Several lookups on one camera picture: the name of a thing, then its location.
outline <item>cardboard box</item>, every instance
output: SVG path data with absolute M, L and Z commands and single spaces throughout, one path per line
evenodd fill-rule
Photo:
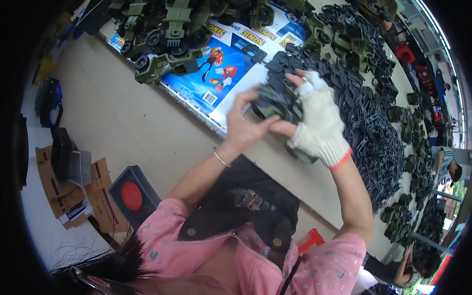
M 46 193 L 48 201 L 56 200 L 60 196 L 67 195 L 79 186 L 70 181 L 59 182 L 54 175 L 51 166 L 52 145 L 45 148 L 36 148 L 36 163 L 38 166 L 39 178 Z
M 57 199 L 50 200 L 49 205 L 51 206 L 52 213 L 56 218 L 59 218 L 64 213 L 69 211 L 72 207 L 76 206 L 85 199 L 85 195 L 80 187 L 77 187 L 67 195 L 60 196 Z
M 105 158 L 92 163 L 91 173 L 92 184 L 86 185 L 85 190 L 100 226 L 100 231 L 103 233 L 127 232 L 129 229 L 128 221 L 121 214 L 115 201 L 108 195 L 111 180 Z
M 84 221 L 87 220 L 87 218 L 90 216 L 91 214 L 80 214 L 79 217 L 77 217 L 76 219 L 74 220 L 70 220 L 66 223 L 64 223 L 62 226 L 65 228 L 65 229 L 69 229 L 69 228 L 76 228 L 78 227 L 79 225 L 81 225 Z

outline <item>bracelet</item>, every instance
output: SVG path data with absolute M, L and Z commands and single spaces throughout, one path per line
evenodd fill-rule
M 227 163 L 225 163 L 225 162 L 223 161 L 222 158 L 219 157 L 219 155 L 216 153 L 216 147 L 213 147 L 213 153 L 214 153 L 215 156 L 218 158 L 218 160 L 219 160 L 221 163 L 223 163 L 223 165 L 225 165 L 225 166 L 228 167 L 228 168 L 231 167 L 231 165 L 228 165 Z

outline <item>hand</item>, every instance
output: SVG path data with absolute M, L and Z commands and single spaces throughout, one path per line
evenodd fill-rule
M 222 148 L 241 154 L 269 132 L 270 126 L 280 120 L 279 115 L 265 119 L 259 124 L 248 122 L 243 117 L 245 106 L 259 97 L 256 87 L 236 96 L 235 104 L 226 116 L 228 132 Z
M 298 86 L 295 93 L 302 101 L 303 123 L 298 127 L 286 122 L 275 122 L 272 132 L 290 137 L 288 146 L 299 148 L 323 164 L 335 169 L 351 154 L 352 150 L 343 137 L 344 123 L 334 103 L 333 90 L 317 72 L 297 71 L 287 75 Z
M 408 259 L 408 256 L 413 253 L 413 244 L 409 245 L 406 249 L 405 252 L 403 252 L 403 259 Z

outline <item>hammer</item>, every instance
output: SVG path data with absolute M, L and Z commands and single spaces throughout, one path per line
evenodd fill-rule
M 317 246 L 324 244 L 324 239 L 323 237 L 318 233 L 318 231 L 314 228 L 308 232 L 308 235 L 310 236 L 310 239 L 303 243 L 300 247 L 298 247 L 298 255 L 302 254 L 308 248 L 316 244 Z

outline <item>woman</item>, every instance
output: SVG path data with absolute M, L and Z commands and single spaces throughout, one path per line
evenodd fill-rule
M 402 261 L 384 265 L 370 256 L 364 269 L 387 284 L 398 288 L 409 288 L 421 278 L 430 278 L 440 264 L 441 257 L 436 252 L 426 255 L 422 261 L 413 261 L 413 245 L 410 245 L 405 249 Z
M 228 113 L 224 143 L 179 180 L 124 249 L 55 271 L 61 287 L 69 294 L 89 294 L 89 286 L 93 294 L 350 294 L 371 240 L 371 202 L 342 136 L 333 90 L 316 72 L 297 74 L 287 78 L 298 86 L 303 123 L 295 126 L 278 116 L 248 122 L 242 112 L 257 92 L 239 94 Z M 301 257 L 293 240 L 285 243 L 277 236 L 283 224 L 265 233 L 257 228 L 261 220 L 253 218 L 208 236 L 199 228 L 206 218 L 192 222 L 200 212 L 193 214 L 196 205 L 222 171 L 269 131 L 286 135 L 290 147 L 319 158 L 337 186 L 342 228 L 332 241 Z

